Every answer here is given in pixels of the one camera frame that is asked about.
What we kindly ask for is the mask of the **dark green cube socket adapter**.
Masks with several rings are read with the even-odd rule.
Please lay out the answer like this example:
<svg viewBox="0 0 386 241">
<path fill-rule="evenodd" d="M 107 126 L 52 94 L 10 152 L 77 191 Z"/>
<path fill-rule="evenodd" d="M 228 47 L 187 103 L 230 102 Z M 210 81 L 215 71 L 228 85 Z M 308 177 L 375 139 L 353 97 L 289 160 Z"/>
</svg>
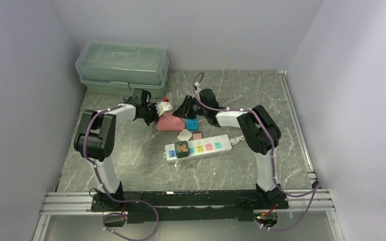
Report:
<svg viewBox="0 0 386 241">
<path fill-rule="evenodd" d="M 185 158 L 189 156 L 189 147 L 187 141 L 179 141 L 174 143 L 175 155 L 177 158 Z"/>
</svg>

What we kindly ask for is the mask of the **pink triangular power strip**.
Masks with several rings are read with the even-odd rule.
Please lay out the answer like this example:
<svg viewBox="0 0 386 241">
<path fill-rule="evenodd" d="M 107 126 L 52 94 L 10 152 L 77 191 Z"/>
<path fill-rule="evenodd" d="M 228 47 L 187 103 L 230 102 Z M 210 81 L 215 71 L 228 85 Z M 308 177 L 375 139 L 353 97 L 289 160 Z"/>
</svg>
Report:
<svg viewBox="0 0 386 241">
<path fill-rule="evenodd" d="M 185 129 L 185 123 L 172 113 L 165 113 L 157 122 L 158 131 L 182 131 Z"/>
</svg>

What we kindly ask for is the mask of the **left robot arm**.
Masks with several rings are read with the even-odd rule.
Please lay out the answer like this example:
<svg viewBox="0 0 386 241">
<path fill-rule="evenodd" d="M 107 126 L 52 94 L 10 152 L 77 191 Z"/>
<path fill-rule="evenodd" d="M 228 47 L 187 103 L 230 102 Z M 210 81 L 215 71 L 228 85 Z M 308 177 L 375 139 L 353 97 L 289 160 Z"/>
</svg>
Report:
<svg viewBox="0 0 386 241">
<path fill-rule="evenodd" d="M 142 119 L 146 125 L 157 122 L 164 113 L 172 110 L 171 103 L 160 100 L 152 102 L 151 93 L 145 89 L 135 89 L 128 100 L 121 99 L 114 107 L 102 110 L 87 109 L 74 139 L 74 149 L 91 166 L 98 183 L 97 195 L 105 197 L 105 205 L 112 211 L 123 207 L 124 192 L 118 179 L 112 152 L 115 147 L 116 128 L 126 122 Z"/>
</svg>

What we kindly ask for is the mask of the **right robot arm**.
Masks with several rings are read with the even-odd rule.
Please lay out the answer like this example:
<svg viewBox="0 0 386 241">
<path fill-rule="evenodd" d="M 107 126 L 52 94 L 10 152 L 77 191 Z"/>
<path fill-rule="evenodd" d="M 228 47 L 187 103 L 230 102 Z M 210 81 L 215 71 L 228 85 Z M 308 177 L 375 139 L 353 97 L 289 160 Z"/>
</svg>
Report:
<svg viewBox="0 0 386 241">
<path fill-rule="evenodd" d="M 281 131 L 263 106 L 224 108 L 217 102 L 213 91 L 207 88 L 201 90 L 199 95 L 187 95 L 173 115 L 184 119 L 204 116 L 212 126 L 240 128 L 248 147 L 255 153 L 257 203 L 262 208 L 275 204 L 276 197 L 281 193 L 275 168 Z"/>
</svg>

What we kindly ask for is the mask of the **blue plug adapter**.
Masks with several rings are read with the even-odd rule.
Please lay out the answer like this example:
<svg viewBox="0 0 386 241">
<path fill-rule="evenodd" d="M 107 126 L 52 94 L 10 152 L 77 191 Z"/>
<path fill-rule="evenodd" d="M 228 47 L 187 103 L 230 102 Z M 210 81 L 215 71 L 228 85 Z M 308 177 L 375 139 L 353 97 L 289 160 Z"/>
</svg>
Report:
<svg viewBox="0 0 386 241">
<path fill-rule="evenodd" d="M 189 131 L 197 131 L 199 129 L 199 122 L 196 118 L 186 119 L 185 128 Z"/>
</svg>

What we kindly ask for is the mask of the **white multicolour power strip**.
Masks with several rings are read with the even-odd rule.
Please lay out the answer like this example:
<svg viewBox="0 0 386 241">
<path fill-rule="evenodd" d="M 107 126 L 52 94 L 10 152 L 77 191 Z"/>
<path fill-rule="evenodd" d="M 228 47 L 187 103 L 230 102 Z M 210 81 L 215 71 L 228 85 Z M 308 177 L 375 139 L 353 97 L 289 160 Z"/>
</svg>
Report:
<svg viewBox="0 0 386 241">
<path fill-rule="evenodd" d="M 175 155 L 174 144 L 165 145 L 163 157 L 167 162 L 177 162 L 181 160 L 201 158 L 209 155 L 216 155 L 232 150 L 232 145 L 228 135 L 204 138 L 200 140 L 187 141 L 189 147 L 189 156 L 177 158 Z"/>
</svg>

